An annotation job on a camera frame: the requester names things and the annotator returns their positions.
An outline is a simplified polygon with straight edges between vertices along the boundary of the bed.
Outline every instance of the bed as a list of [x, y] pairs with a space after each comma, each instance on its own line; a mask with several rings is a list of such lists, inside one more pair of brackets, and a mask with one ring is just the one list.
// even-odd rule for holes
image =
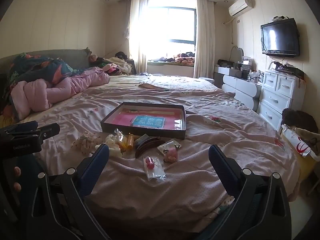
[[[199, 79], [114, 76], [109, 84], [88, 88], [22, 122], [60, 125], [60, 134], [45, 140], [42, 152], [36, 154], [54, 175], [78, 166], [86, 157], [70, 148], [85, 131], [107, 135], [100, 133], [100, 121], [121, 102], [183, 105], [187, 111], [186, 138], [180, 141], [179, 161], [163, 164], [166, 180], [148, 181], [142, 157], [135, 159], [134, 153], [125, 153], [123, 158], [109, 159], [86, 202], [99, 222], [108, 227], [140, 232], [151, 228], [157, 234], [166, 230], [197, 233], [232, 202], [209, 162], [212, 144], [255, 174], [281, 174], [288, 195], [298, 186], [299, 164], [289, 145], [233, 97]], [[161, 156], [157, 149], [145, 155]], [[179, 233], [174, 238], [184, 236]]]

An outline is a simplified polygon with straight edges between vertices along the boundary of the gray headboard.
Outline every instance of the gray headboard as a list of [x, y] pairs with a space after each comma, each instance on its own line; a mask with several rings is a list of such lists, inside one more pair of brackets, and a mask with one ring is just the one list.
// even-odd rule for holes
[[[31, 56], [41, 55], [48, 56], [51, 58], [61, 58], [63, 61], [67, 62], [68, 65], [74, 69], [89, 68], [88, 57], [91, 54], [89, 48], [86, 49], [51, 49], [51, 50], [41, 50], [28, 52]], [[17, 55], [12, 55], [0, 59], [0, 74], [8, 74], [10, 69], [10, 64]]]

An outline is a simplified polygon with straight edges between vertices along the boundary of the television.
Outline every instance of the television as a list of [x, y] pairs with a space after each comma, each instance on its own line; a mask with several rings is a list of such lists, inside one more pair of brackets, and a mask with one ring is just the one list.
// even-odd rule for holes
[[276, 57], [300, 56], [299, 31], [293, 18], [261, 26], [262, 53]]

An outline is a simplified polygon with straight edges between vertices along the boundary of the finger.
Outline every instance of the finger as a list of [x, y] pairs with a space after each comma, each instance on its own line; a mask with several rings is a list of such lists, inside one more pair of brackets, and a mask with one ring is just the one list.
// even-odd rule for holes
[[18, 182], [15, 182], [13, 184], [13, 188], [16, 192], [20, 192], [21, 191], [21, 185]]
[[14, 168], [14, 175], [18, 178], [21, 175], [21, 170], [19, 167]]

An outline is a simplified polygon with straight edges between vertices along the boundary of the white stool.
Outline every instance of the white stool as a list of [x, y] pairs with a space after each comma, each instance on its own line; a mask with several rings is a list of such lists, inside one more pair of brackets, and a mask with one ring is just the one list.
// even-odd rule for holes
[[201, 78], [199, 78], [199, 79], [207, 80], [207, 81], [210, 82], [212, 85], [214, 85], [214, 79], [212, 79], [212, 78], [201, 77]]

